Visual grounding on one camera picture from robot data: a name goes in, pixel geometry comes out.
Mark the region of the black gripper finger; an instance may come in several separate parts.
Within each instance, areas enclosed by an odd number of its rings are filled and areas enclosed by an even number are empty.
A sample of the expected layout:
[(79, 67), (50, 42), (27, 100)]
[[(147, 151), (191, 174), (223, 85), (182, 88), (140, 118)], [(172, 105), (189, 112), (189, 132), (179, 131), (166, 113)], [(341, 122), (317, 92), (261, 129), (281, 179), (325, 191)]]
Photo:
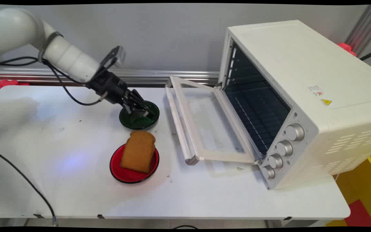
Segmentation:
[(145, 100), (140, 96), (136, 89), (130, 91), (130, 112), (131, 113), (149, 113), (150, 109)]
[(126, 109), (128, 114), (133, 118), (141, 118), (150, 116), (150, 109), (141, 98), (127, 98), (122, 97), (122, 106)]

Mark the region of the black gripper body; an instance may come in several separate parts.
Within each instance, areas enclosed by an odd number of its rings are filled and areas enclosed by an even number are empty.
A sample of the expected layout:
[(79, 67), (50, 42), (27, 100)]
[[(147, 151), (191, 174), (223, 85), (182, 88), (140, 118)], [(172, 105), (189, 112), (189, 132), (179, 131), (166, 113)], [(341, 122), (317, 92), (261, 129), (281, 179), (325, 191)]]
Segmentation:
[(125, 81), (108, 71), (104, 71), (101, 75), (91, 79), (87, 88), (92, 89), (103, 100), (111, 104), (122, 105), (122, 97), (129, 98), (130, 95), (130, 90)]

